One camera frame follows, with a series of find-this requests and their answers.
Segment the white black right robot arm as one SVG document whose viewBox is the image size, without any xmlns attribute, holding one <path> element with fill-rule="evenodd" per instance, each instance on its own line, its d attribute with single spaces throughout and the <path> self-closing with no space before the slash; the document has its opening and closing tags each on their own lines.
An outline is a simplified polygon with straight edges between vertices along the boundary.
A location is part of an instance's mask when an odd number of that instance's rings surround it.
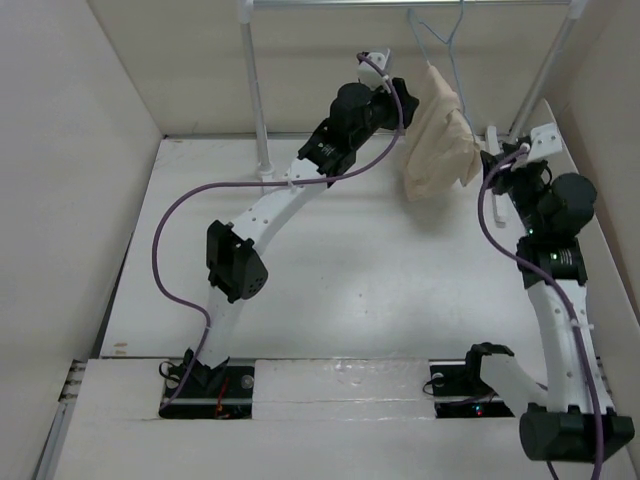
<svg viewBox="0 0 640 480">
<path fill-rule="evenodd" d="M 492 389 L 518 417 L 530 460 L 590 464 L 597 478 L 604 462 L 635 436 L 632 418 L 617 413 L 602 380 L 586 314 L 588 276 L 577 236 L 594 217 L 597 191 L 576 173 L 544 180 L 545 160 L 517 167 L 524 154 L 523 147 L 482 152 L 477 211 L 484 211 L 488 192 L 507 195 L 525 228 L 515 252 L 486 238 L 522 275 L 539 326 L 546 383 L 527 374 L 510 348 L 489 342 L 467 352 L 462 381 L 476 394 Z"/>
</svg>

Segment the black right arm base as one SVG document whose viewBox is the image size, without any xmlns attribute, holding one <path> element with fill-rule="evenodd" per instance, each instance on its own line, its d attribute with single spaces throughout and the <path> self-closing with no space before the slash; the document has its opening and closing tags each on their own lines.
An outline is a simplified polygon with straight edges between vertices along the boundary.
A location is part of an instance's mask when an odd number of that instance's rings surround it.
<svg viewBox="0 0 640 480">
<path fill-rule="evenodd" d="M 437 419 L 514 417 L 490 387 L 466 377 L 463 360 L 430 362 L 429 371 L 422 391 L 432 399 Z"/>
</svg>

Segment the light blue wire hanger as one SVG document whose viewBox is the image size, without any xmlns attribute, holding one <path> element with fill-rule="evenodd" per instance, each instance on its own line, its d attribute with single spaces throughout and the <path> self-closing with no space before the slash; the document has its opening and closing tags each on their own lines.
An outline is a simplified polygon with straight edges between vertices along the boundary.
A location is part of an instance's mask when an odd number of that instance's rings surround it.
<svg viewBox="0 0 640 480">
<path fill-rule="evenodd" d="M 423 59 L 425 60 L 426 63 L 430 63 L 430 56 L 428 53 L 428 49 L 426 48 L 426 45 L 423 41 L 423 38 L 421 36 L 421 33 L 419 32 L 419 28 L 422 27 L 423 29 L 425 29 L 426 31 L 428 31 L 440 44 L 444 45 L 447 49 L 447 54 L 448 54 L 448 58 L 449 58 L 449 62 L 451 64 L 451 68 L 452 68 L 452 73 L 454 76 L 454 82 L 455 82 L 455 91 L 458 95 L 459 98 L 459 102 L 460 102 L 460 112 L 466 122 L 466 125 L 469 127 L 470 131 L 471 131 L 471 136 L 472 136 L 472 140 L 474 141 L 474 143 L 476 145 L 480 144 L 480 140 L 478 138 L 478 135 L 476 134 L 476 130 L 474 128 L 474 124 L 470 119 L 469 113 L 468 113 L 468 109 L 467 109 L 467 102 L 466 102 L 466 97 L 464 94 L 464 90 L 463 90 L 463 85 L 461 82 L 461 78 L 460 78 L 460 74 L 459 74 L 459 69 L 458 69 L 458 65 L 457 65 L 457 61 L 456 61 L 456 55 L 455 55 L 455 41 L 456 41 L 456 37 L 457 37 L 457 33 L 458 30 L 462 24 L 462 21 L 464 20 L 465 17 L 465 1 L 464 0 L 459 0 L 457 2 L 459 10 L 458 10 L 458 17 L 454 23 L 454 26 L 452 27 L 451 31 L 446 35 L 443 36 L 440 33 L 438 33 L 433 27 L 431 27 L 425 20 L 421 19 L 417 13 L 415 12 L 415 10 L 413 8 L 408 8 L 407 12 L 406 12 L 406 19 L 409 25 L 409 28 L 411 30 L 412 36 L 415 40 L 416 45 L 418 46 L 421 55 L 423 57 Z"/>
</svg>

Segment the beige trousers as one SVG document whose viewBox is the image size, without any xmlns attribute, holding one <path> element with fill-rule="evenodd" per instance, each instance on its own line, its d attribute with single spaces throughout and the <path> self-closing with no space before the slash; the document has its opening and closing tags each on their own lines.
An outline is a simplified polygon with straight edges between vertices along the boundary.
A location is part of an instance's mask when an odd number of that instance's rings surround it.
<svg viewBox="0 0 640 480">
<path fill-rule="evenodd" d="M 420 82 L 420 104 L 406 130 L 401 172 L 407 199 L 439 195 L 467 186 L 480 172 L 480 144 L 463 115 L 461 100 L 439 70 L 428 64 Z"/>
</svg>

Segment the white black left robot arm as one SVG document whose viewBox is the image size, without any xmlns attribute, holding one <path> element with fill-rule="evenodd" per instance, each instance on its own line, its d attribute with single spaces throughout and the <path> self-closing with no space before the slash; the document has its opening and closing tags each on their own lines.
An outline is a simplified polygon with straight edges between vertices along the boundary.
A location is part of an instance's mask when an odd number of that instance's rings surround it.
<svg viewBox="0 0 640 480">
<path fill-rule="evenodd" d="M 268 271 L 262 255 L 277 232 L 309 201 L 327 190 L 326 178 L 342 176 L 354 165 L 356 152 L 380 129 L 408 127 L 419 100 L 402 78 L 395 89 L 375 90 L 362 83 L 340 87 L 329 116 L 300 148 L 286 172 L 284 185 L 262 196 L 229 223 L 214 221 L 207 229 L 206 266 L 209 270 L 207 312 L 212 325 L 188 384 L 201 396 L 222 387 L 233 332 L 244 303 L 265 286 Z"/>
</svg>

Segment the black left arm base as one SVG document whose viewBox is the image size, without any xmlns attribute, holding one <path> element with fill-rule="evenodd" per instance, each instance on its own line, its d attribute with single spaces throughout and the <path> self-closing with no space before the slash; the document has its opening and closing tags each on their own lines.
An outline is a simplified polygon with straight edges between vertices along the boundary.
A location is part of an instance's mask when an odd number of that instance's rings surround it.
<svg viewBox="0 0 640 480">
<path fill-rule="evenodd" d="M 209 369 L 197 364 L 177 398 L 166 403 L 178 390 L 183 364 L 164 361 L 159 374 L 164 390 L 159 416 L 170 420 L 246 420 L 252 415 L 255 368 L 253 365 L 227 365 Z"/>
</svg>

